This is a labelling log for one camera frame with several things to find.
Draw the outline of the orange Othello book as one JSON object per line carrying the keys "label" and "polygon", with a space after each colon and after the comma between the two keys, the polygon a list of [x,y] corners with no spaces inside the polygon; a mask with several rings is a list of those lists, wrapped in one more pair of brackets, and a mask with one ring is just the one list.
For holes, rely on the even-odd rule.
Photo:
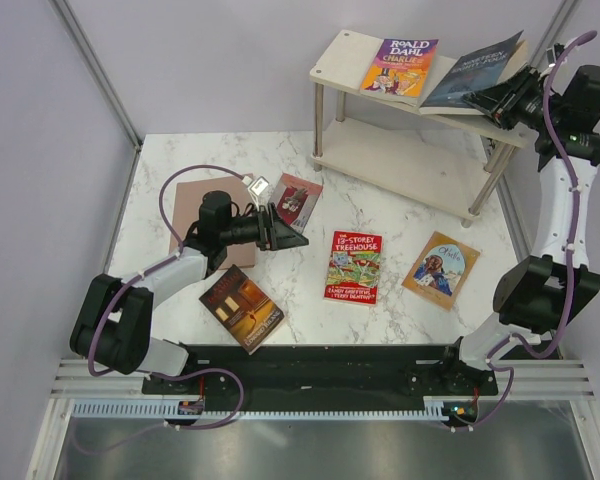
{"label": "orange Othello book", "polygon": [[450,311],[480,255],[478,250],[435,231],[402,286]]}

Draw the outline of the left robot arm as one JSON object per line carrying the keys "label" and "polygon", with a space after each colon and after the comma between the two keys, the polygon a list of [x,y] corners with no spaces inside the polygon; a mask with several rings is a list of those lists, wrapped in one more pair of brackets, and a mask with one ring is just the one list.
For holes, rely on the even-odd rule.
{"label": "left robot arm", "polygon": [[204,195],[198,219],[177,248],[157,263],[125,278],[108,274],[90,283],[70,337],[70,349],[87,359],[89,373],[130,374],[152,348],[166,348],[158,367],[165,382],[188,393],[199,382],[198,367],[186,349],[151,337],[153,311],[182,289],[214,274],[233,245],[253,244],[262,251],[305,247],[308,238],[278,214],[274,204],[251,205],[244,214],[224,191]]}

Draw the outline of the red 13-Storey Treehouse book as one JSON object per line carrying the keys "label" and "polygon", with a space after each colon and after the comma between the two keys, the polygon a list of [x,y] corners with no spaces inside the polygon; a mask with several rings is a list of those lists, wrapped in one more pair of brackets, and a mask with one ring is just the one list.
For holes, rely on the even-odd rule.
{"label": "red 13-Storey Treehouse book", "polygon": [[381,235],[335,231],[325,281],[324,298],[375,305],[382,265]]}

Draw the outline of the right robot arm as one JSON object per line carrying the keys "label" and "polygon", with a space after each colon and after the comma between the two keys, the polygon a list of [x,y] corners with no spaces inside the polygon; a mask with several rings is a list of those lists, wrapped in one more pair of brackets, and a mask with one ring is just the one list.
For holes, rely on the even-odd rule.
{"label": "right robot arm", "polygon": [[600,66],[576,70],[563,93],[549,78],[525,66],[510,79],[468,93],[463,100],[497,127],[523,124],[537,132],[541,212],[531,253],[499,281],[493,312],[474,332],[445,350],[437,364],[447,392],[493,379],[493,363],[520,345],[535,359],[557,345],[533,348],[540,336],[561,336],[598,294],[600,275],[589,268],[586,251],[588,198],[600,165]]}

